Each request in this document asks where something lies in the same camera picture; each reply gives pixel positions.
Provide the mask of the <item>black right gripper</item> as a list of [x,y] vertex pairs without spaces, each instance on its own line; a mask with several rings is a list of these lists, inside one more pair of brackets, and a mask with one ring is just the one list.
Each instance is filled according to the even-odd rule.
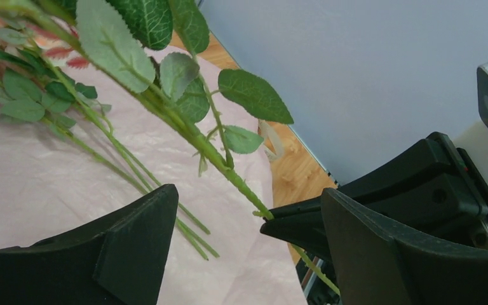
[[444,133],[429,134],[338,190],[424,233],[488,250],[488,185]]

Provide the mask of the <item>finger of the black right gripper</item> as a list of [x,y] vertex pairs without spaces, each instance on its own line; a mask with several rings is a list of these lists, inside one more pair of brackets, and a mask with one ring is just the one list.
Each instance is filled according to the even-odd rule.
[[286,241],[320,259],[331,259],[323,223],[320,198],[311,198],[272,208],[273,219],[266,220],[260,232]]

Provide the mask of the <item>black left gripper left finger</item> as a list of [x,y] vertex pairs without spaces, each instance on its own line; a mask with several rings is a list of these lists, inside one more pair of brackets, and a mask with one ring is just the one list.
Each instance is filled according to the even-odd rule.
[[178,200],[164,184],[70,231],[0,249],[0,304],[156,304]]

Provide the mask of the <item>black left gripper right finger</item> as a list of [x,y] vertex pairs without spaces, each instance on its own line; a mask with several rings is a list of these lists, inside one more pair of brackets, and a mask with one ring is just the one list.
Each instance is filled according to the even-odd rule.
[[488,250],[418,231],[332,188],[321,210],[343,304],[488,304]]

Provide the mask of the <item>cream ribbon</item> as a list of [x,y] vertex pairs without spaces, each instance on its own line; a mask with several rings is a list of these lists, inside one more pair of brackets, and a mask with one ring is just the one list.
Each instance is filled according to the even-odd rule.
[[274,162],[280,159],[284,155],[285,149],[275,129],[266,121],[259,120],[258,131],[259,135],[264,139],[265,153],[268,160]]

